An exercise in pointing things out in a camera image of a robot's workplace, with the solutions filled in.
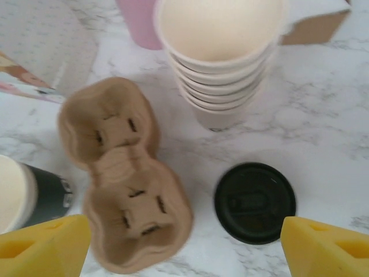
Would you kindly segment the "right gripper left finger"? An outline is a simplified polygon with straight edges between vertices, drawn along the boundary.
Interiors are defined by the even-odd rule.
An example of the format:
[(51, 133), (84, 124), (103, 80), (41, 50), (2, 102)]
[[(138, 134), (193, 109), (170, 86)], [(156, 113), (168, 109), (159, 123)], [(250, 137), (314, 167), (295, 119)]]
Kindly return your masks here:
[(87, 217), (71, 215), (1, 235), (1, 276), (80, 276), (91, 241)]

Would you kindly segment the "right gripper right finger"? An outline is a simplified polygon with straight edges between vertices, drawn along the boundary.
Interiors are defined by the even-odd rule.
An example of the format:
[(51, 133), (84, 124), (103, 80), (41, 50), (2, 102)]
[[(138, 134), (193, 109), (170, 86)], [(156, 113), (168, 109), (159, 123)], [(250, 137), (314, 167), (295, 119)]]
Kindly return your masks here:
[(281, 244), (292, 276), (368, 276), (368, 235), (286, 217)]

